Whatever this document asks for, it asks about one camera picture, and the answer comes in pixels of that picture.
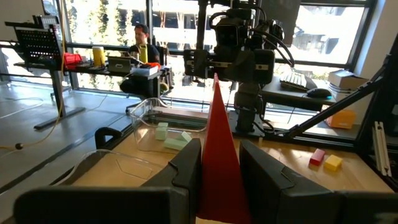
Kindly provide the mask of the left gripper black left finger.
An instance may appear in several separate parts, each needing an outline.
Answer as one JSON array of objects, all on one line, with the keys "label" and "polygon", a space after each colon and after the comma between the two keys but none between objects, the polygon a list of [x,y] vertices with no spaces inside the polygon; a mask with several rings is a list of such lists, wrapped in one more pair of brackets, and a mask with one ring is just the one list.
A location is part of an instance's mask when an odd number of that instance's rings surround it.
[{"label": "left gripper black left finger", "polygon": [[145,224],[195,224],[201,182],[201,142],[192,139],[143,187]]}]

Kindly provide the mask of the long teal block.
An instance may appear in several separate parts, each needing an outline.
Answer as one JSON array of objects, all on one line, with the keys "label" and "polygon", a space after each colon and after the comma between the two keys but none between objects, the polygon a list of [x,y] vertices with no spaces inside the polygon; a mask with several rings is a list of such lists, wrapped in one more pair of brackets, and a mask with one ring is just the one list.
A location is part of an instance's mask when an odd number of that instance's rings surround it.
[{"label": "long teal block", "polygon": [[173,139],[173,138],[167,138],[164,141],[165,148],[173,149],[173,150],[177,150],[177,151],[181,151],[187,144],[188,144],[188,142],[186,142],[186,141]]}]

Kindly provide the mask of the red wedge block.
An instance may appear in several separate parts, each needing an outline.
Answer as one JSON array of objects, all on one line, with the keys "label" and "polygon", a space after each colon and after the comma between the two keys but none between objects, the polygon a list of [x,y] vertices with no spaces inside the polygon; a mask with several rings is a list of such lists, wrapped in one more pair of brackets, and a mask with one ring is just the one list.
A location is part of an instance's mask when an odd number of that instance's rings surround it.
[{"label": "red wedge block", "polygon": [[217,76],[214,76],[201,166],[197,216],[224,223],[250,224],[248,199]]}]

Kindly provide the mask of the red rectangular block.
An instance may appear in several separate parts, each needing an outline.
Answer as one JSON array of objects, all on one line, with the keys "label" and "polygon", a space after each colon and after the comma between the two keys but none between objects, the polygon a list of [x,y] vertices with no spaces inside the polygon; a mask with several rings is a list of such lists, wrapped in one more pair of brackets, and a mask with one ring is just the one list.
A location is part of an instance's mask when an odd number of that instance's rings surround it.
[{"label": "red rectangular block", "polygon": [[316,149],[309,160],[309,164],[314,166],[319,166],[322,163],[324,156],[325,156],[324,150]]}]

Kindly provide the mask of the yellow rectangular block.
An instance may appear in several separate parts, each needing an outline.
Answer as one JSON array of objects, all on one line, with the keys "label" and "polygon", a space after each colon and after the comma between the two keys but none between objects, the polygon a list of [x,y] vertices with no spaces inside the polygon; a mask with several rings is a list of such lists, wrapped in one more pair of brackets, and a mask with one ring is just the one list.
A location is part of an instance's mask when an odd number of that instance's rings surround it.
[{"label": "yellow rectangular block", "polygon": [[324,163],[324,168],[334,172],[339,169],[339,167],[342,165],[342,162],[342,158],[336,155],[330,155]]}]

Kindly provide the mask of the black keyboard desk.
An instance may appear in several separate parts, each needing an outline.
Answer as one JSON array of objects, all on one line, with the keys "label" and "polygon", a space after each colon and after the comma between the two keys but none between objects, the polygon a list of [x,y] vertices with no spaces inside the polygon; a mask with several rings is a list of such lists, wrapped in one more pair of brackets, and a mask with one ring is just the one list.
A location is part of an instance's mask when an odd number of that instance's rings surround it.
[{"label": "black keyboard desk", "polygon": [[320,111],[323,105],[332,105],[336,102],[333,97],[309,98],[304,91],[282,87],[279,80],[278,76],[273,76],[272,81],[262,89],[266,103]]}]

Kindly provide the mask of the white book stack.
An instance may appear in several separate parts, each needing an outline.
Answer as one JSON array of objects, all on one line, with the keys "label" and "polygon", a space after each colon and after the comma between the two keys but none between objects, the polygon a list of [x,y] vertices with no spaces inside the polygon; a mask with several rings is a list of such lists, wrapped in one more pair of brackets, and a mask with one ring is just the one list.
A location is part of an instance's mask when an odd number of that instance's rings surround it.
[{"label": "white book stack", "polygon": [[159,70],[158,67],[134,67],[131,68],[130,74],[132,76],[138,76],[138,77],[149,77],[155,73],[157,73]]}]

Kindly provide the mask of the black computer mouse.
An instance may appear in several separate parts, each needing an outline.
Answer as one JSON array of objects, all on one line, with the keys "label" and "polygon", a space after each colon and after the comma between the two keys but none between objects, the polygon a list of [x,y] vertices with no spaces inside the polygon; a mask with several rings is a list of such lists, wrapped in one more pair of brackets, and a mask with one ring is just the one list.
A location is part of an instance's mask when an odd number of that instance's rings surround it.
[{"label": "black computer mouse", "polygon": [[324,88],[313,88],[307,91],[307,96],[309,98],[329,99],[331,98],[332,94],[329,90]]}]

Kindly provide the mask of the person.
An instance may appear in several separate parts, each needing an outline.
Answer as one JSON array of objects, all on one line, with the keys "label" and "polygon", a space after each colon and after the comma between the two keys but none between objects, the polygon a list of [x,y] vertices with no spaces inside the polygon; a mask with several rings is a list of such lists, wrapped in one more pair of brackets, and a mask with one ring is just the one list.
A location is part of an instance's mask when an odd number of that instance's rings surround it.
[{"label": "person", "polygon": [[[124,57],[135,57],[136,54],[140,54],[141,50],[139,47],[146,46],[147,48],[147,61],[149,63],[160,63],[160,53],[155,46],[147,42],[149,36],[149,28],[144,24],[137,24],[134,28],[136,43],[130,46],[127,52],[121,52]],[[136,80],[128,78],[120,84],[120,89],[124,93],[130,93],[133,95],[148,96],[151,94],[151,88],[153,87],[153,80]]]}]

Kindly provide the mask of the clear plastic bin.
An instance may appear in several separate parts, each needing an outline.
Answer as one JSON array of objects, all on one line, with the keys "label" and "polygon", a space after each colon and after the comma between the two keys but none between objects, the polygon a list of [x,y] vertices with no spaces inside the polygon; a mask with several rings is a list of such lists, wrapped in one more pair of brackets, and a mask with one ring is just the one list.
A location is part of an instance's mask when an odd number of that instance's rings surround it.
[{"label": "clear plastic bin", "polygon": [[204,140],[207,113],[183,110],[166,105],[158,98],[142,101],[128,109],[131,124],[135,128],[134,138],[137,149],[144,152],[177,154],[179,151],[164,147],[164,141],[156,140],[155,129],[158,123],[168,123],[167,138],[178,139],[185,131],[192,139]]},{"label": "clear plastic bin", "polygon": [[105,149],[86,153],[57,185],[138,187],[163,169],[153,162]]}]

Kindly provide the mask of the orange box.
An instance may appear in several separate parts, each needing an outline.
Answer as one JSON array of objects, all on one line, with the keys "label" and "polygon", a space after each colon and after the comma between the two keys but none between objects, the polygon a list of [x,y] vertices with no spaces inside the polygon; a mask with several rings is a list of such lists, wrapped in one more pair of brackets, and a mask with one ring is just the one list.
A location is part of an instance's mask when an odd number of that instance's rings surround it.
[{"label": "orange box", "polygon": [[353,110],[341,110],[325,120],[331,128],[351,129],[356,119],[356,113]]}]

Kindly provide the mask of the black standing desk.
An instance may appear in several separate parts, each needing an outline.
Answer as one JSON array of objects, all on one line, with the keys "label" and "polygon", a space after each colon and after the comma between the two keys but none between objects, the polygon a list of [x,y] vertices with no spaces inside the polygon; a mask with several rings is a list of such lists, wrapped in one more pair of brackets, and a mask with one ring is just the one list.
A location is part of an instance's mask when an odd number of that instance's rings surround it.
[{"label": "black standing desk", "polygon": [[71,116],[76,115],[77,113],[83,112],[86,110],[84,107],[77,107],[74,110],[67,111],[65,109],[65,105],[63,102],[63,85],[62,85],[62,75],[64,72],[75,72],[75,73],[89,73],[92,75],[107,75],[107,76],[114,76],[114,77],[123,77],[123,78],[133,78],[136,80],[153,80],[153,87],[151,88],[151,94],[148,96],[141,96],[141,95],[133,95],[133,96],[139,96],[142,99],[146,98],[152,98],[152,97],[159,97],[160,96],[160,77],[162,75],[166,75],[167,72],[170,70],[165,67],[161,66],[161,69],[158,70],[157,73],[149,76],[149,77],[138,77],[138,76],[132,76],[129,73],[116,73],[116,72],[110,72],[109,70],[105,68],[97,69],[95,70],[94,68],[81,68],[78,67],[78,69],[65,69],[64,71],[61,71],[60,69],[56,69],[55,67],[52,66],[46,66],[44,64],[37,64],[37,63],[15,63],[14,66],[17,67],[26,67],[26,68],[36,68],[36,69],[43,69],[43,70],[48,70],[50,73],[50,78],[52,80],[52,88],[53,88],[53,98],[55,98],[56,106],[58,109],[58,115],[57,117],[50,119],[48,121],[45,121],[43,123],[37,124],[34,126],[34,129],[37,131],[42,131],[46,128],[49,128],[51,126],[56,126],[59,121],[62,121],[63,119],[69,118]]}]

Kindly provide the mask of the black pegboard rack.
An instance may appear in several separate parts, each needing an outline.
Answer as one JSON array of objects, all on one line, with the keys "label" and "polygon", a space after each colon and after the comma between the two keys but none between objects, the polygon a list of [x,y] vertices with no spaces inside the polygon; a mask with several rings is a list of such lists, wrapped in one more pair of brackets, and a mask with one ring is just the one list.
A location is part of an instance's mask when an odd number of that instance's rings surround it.
[{"label": "black pegboard rack", "polygon": [[17,41],[12,48],[28,63],[59,67],[62,62],[59,19],[57,16],[32,16],[33,22],[5,22],[14,29]]}]

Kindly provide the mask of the black aluminium table frame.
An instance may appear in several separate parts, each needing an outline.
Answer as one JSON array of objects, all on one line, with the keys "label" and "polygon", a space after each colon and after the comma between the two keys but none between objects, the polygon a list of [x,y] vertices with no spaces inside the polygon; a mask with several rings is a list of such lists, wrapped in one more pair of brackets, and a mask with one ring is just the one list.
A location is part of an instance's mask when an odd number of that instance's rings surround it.
[{"label": "black aluminium table frame", "polygon": [[[369,156],[365,156],[359,148],[364,146],[364,143],[360,143],[360,140],[364,139],[366,133],[366,128],[370,127],[371,121],[376,120],[377,108],[376,101],[379,98],[384,98],[387,96],[388,91],[394,89],[392,84],[393,80],[398,80],[398,75],[394,75],[393,71],[398,71],[398,34],[396,34],[394,43],[383,61],[383,65],[372,77],[372,79],[366,82],[363,86],[359,87],[352,94],[346,98],[340,100],[337,103],[333,103],[327,109],[319,112],[317,115],[306,120],[301,124],[297,124],[290,129],[279,130],[276,133],[263,133],[260,134],[250,134],[250,133],[233,133],[235,136],[240,136],[244,138],[254,139],[254,138],[264,138],[266,140],[298,144],[303,146],[325,146],[328,148],[333,148],[338,151],[354,152],[361,156],[362,159],[372,168],[376,167],[371,164]],[[367,110],[366,115],[363,119],[362,127],[357,135],[355,141],[344,140],[335,137],[321,137],[314,134],[306,134],[305,131],[312,128],[314,125],[320,123],[324,119],[327,119],[334,114],[337,114],[346,107],[352,105],[353,103],[361,100],[362,98],[373,94],[373,97],[369,103],[370,109]]]}]

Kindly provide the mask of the black curved bracket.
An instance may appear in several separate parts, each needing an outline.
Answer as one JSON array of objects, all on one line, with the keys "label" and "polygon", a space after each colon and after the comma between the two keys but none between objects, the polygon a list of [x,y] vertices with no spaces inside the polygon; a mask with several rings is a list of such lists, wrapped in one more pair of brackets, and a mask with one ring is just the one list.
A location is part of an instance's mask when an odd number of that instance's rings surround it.
[{"label": "black curved bracket", "polygon": [[108,144],[118,140],[122,136],[122,132],[109,127],[102,127],[95,132],[96,149],[106,149]]}]

